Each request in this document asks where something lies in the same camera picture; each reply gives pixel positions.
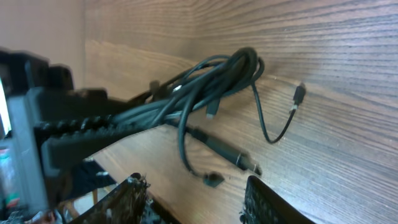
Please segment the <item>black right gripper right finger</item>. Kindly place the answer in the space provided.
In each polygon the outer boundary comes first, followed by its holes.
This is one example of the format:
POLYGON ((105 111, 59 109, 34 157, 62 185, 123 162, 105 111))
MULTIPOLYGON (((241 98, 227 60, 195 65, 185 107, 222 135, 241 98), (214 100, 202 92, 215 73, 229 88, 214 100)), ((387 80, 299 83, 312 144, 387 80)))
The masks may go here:
POLYGON ((315 224, 255 175, 247 179, 239 219, 243 224, 315 224))

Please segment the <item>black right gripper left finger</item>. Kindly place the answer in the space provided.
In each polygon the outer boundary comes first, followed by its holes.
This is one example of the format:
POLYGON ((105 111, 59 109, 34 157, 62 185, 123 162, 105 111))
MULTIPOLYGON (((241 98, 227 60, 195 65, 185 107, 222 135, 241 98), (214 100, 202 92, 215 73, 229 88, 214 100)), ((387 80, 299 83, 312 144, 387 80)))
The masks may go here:
POLYGON ((131 174, 115 189, 71 224, 137 224, 142 220, 149 184, 139 173, 131 174))

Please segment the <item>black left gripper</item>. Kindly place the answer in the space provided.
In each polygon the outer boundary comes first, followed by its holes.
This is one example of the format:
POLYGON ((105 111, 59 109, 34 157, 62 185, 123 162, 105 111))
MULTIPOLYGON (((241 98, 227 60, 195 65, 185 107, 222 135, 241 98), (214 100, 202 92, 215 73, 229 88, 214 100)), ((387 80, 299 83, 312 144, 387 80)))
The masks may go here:
POLYGON ((150 128, 150 121, 92 124, 144 104, 149 92, 129 100, 109 97, 105 89, 72 90, 64 65, 49 65, 26 52, 1 50, 1 213, 26 218, 49 207, 43 174, 62 174, 115 142, 150 128), (37 89, 37 124, 28 92, 37 89))

